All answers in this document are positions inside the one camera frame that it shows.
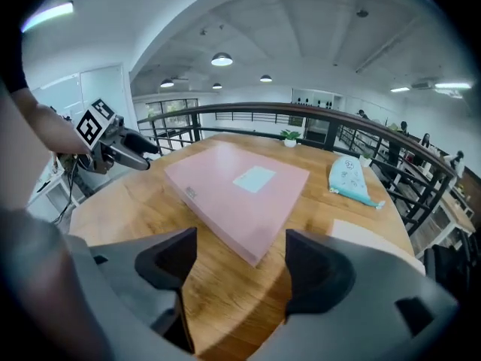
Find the distant black railing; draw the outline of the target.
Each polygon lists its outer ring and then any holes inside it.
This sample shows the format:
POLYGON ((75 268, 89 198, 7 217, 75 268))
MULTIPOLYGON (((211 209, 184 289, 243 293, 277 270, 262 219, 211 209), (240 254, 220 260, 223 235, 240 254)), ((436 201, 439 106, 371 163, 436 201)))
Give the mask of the distant black railing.
POLYGON ((250 121, 288 124, 290 116, 285 114, 269 114, 259 112, 216 112, 215 120, 250 121))

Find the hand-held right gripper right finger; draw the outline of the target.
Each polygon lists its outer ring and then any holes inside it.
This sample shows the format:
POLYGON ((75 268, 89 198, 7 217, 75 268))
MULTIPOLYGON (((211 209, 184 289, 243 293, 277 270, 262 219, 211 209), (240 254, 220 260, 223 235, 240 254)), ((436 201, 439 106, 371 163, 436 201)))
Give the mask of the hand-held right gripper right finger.
POLYGON ((420 361, 457 301, 393 253, 290 229, 285 322, 248 361, 420 361))

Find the black office chair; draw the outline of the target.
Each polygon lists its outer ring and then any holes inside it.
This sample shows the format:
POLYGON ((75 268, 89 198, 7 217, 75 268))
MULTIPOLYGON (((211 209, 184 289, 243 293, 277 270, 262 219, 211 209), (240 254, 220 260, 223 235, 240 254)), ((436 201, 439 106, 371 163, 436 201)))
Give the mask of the black office chair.
POLYGON ((454 246, 442 247, 439 244, 425 249, 423 263, 426 274, 461 301, 470 292, 477 265, 475 254, 468 234, 462 232, 459 249, 454 246))

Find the person's left forearm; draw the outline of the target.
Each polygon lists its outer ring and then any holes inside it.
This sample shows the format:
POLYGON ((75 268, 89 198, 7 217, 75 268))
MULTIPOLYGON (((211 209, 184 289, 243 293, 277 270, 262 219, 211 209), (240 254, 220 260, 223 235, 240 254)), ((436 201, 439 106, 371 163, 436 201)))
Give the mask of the person's left forearm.
POLYGON ((38 103, 29 88, 11 93, 15 105, 42 143, 54 153, 88 154, 71 123, 52 108, 38 103))

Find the white wall display panel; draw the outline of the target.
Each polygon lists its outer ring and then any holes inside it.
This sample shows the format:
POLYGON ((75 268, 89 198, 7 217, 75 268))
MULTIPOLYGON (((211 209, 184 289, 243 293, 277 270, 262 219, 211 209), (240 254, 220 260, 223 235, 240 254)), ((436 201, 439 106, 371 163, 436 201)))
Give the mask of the white wall display panel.
POLYGON ((332 109, 334 95, 312 89, 293 89, 292 103, 332 109))

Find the pink box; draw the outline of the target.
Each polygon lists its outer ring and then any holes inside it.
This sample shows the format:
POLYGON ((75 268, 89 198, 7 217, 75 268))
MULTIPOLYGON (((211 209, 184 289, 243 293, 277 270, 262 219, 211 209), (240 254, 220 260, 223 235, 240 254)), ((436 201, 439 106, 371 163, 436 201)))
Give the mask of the pink box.
POLYGON ((283 228, 308 177, 305 169, 227 142, 165 169, 176 194, 252 267, 283 228))

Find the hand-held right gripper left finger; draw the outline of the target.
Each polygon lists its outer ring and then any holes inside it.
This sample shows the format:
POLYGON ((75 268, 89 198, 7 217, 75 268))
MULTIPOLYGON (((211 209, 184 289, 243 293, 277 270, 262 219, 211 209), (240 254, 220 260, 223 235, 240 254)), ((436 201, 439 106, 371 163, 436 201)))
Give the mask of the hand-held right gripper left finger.
POLYGON ((182 288, 197 259, 195 227, 89 250, 113 291, 136 318, 194 354, 182 288))

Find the wooden desk with white legs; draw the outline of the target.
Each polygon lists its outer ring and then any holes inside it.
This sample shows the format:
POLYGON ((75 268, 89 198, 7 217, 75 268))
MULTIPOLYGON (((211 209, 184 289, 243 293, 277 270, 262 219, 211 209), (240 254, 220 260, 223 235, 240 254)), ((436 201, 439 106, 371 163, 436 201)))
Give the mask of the wooden desk with white legs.
POLYGON ((441 210, 447 217, 448 223, 444 226, 439 235, 433 240, 433 244, 441 244, 456 229, 472 235, 475 233, 475 227, 470 218, 461 209, 460 203, 455 200, 448 192, 445 192, 440 201, 432 211, 434 217, 438 210, 441 210))

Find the white side table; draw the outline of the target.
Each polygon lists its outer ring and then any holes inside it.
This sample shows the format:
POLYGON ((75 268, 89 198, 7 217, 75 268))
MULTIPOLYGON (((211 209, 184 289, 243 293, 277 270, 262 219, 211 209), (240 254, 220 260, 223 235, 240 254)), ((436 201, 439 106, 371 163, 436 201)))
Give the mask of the white side table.
POLYGON ((64 208, 69 211, 79 205, 78 197, 70 190, 66 174, 59 171, 37 183, 27 204, 27 210, 36 216, 54 220, 64 208))

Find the light blue pencil pouch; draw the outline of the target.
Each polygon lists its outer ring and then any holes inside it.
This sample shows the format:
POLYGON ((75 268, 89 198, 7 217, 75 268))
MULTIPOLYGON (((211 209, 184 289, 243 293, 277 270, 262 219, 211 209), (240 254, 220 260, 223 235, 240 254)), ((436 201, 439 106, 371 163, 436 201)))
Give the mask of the light blue pencil pouch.
POLYGON ((357 158, 351 156, 340 156, 334 161, 328 176, 328 189, 331 193, 353 199, 377 210, 386 203, 374 202, 370 198, 362 166, 357 158))

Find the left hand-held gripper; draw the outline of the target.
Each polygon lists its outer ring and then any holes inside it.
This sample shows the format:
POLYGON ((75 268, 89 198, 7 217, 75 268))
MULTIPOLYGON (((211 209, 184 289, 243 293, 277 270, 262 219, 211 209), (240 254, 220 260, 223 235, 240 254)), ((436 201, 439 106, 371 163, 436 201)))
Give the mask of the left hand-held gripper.
POLYGON ((87 154, 77 155, 78 165, 96 174, 106 174, 114 162, 138 171, 148 170, 150 162, 144 154, 157 154, 159 148, 133 131, 124 134, 122 143, 115 142, 123 126, 124 118, 102 99, 89 105, 74 127, 89 150, 87 154))

